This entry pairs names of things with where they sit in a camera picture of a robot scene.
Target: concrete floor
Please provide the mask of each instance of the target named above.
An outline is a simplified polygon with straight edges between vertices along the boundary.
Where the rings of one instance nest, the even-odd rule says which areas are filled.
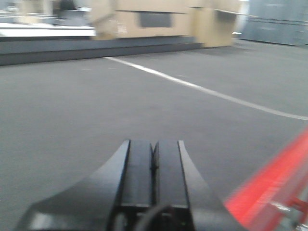
[[[308,50],[234,47],[120,57],[308,116]],[[104,58],[0,67],[0,230],[101,166],[126,138],[181,139],[226,199],[307,121],[273,115]]]

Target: gray floor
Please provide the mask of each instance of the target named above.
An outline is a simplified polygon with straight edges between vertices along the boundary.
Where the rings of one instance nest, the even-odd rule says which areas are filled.
[[[287,113],[308,116],[308,50],[234,47],[120,57]],[[34,201],[101,166],[126,138],[183,139],[226,199],[307,125],[106,59],[0,67],[0,230]]]

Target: black cable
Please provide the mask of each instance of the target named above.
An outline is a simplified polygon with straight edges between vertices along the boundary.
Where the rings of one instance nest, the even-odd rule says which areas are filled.
[[[168,204],[162,204],[149,209],[136,224],[134,231],[147,231],[153,219],[167,210],[172,211],[172,206]]]

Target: cardboard box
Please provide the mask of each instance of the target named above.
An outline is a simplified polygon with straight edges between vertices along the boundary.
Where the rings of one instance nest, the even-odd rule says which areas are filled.
[[[119,11],[147,11],[186,13],[186,0],[117,0],[115,9]]]
[[[91,1],[90,21],[98,22],[115,12],[111,0],[92,0]]]
[[[231,46],[236,14],[219,12],[210,8],[195,8],[192,35],[203,47]]]
[[[19,16],[17,17],[17,22],[22,24],[36,24],[41,23],[41,19],[39,17],[33,16]]]
[[[171,13],[171,27],[142,27],[140,12],[116,11],[108,20],[93,25],[98,38],[140,38],[189,35],[189,18],[185,13]]]
[[[214,0],[214,9],[239,13],[242,2],[240,0]]]
[[[213,0],[186,0],[186,7],[213,8]]]

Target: painted line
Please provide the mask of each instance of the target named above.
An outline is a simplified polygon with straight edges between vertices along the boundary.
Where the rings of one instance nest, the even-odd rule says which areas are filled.
[[[239,188],[225,205],[243,226],[254,230],[252,227],[258,222],[264,223],[269,214],[279,218],[279,213],[273,214],[269,203],[280,199],[283,201],[279,203],[288,205],[291,197],[300,193],[302,184],[307,184],[307,173],[308,128]]]
[[[275,110],[275,109],[271,109],[271,108],[268,108],[268,107],[264,107],[264,106],[261,106],[261,105],[255,104],[255,103],[250,103],[250,102],[247,102],[247,101],[244,101],[244,100],[241,100],[241,99],[229,96],[229,95],[225,95],[225,94],[219,93],[217,91],[214,91],[214,90],[211,90],[211,89],[208,89],[208,88],[204,88],[204,87],[201,87],[199,85],[196,85],[196,84],[193,84],[193,83],[172,77],[170,75],[164,74],[164,73],[159,72],[159,71],[155,71],[155,70],[150,69],[148,67],[144,67],[144,66],[141,66],[141,65],[138,65],[138,64],[130,63],[130,62],[127,62],[127,61],[124,61],[124,60],[121,60],[121,59],[117,59],[117,58],[113,58],[113,57],[104,57],[104,58],[118,62],[118,63],[121,63],[121,64],[125,64],[127,66],[134,67],[134,68],[139,69],[141,71],[145,71],[145,72],[151,73],[153,75],[159,76],[161,78],[167,79],[167,80],[172,81],[174,83],[181,84],[183,86],[201,91],[205,94],[212,95],[212,96],[215,96],[215,97],[218,97],[218,98],[221,98],[221,99],[233,102],[233,103],[237,103],[237,104],[240,104],[242,106],[250,107],[250,108],[260,110],[260,111],[263,111],[263,112],[266,112],[266,113],[270,113],[270,114],[273,114],[273,115],[277,115],[277,116],[279,115],[279,116],[283,116],[283,117],[287,117],[287,118],[308,121],[308,116],[294,115],[294,114],[290,114],[290,113],[286,113],[286,112],[281,112],[281,111],[278,111],[278,110]]]

